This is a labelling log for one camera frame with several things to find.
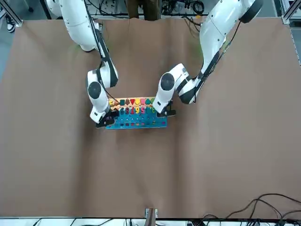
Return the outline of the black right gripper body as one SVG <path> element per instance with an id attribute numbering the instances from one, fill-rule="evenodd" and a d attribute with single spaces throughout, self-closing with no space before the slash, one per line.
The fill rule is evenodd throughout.
<path id="1" fill-rule="evenodd" d="M 115 123 L 115 120 L 119 116 L 119 111 L 108 111 L 106 115 L 100 120 L 99 123 L 95 124 L 96 128 L 106 127 Z"/>

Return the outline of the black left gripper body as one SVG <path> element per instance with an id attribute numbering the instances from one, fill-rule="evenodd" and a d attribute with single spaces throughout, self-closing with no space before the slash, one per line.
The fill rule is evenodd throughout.
<path id="1" fill-rule="evenodd" d="M 170 117 L 170 116 L 175 116 L 176 115 L 176 110 L 172 109 L 173 105 L 173 100 L 170 100 L 168 104 L 163 108 L 161 113 L 156 113 L 156 116 L 158 118 L 163 118 L 163 117 Z"/>

